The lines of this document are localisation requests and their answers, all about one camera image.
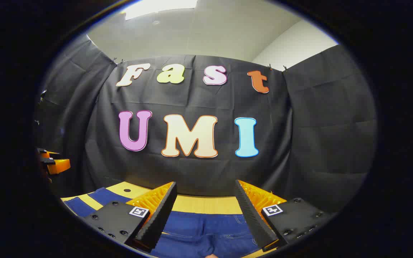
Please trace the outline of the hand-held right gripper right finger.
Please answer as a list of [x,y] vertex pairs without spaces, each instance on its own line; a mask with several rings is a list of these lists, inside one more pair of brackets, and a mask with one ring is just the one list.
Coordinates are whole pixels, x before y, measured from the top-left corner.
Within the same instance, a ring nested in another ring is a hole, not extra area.
[[242,180],[235,181],[234,194],[254,240],[264,252],[298,241],[333,217],[302,198],[285,200]]

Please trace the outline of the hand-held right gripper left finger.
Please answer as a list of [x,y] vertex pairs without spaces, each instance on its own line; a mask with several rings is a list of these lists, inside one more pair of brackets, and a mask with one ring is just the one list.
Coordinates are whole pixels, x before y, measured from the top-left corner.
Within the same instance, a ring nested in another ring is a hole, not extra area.
[[154,249],[177,198],[177,184],[166,183],[129,201],[111,199],[85,217],[88,225],[125,245]]

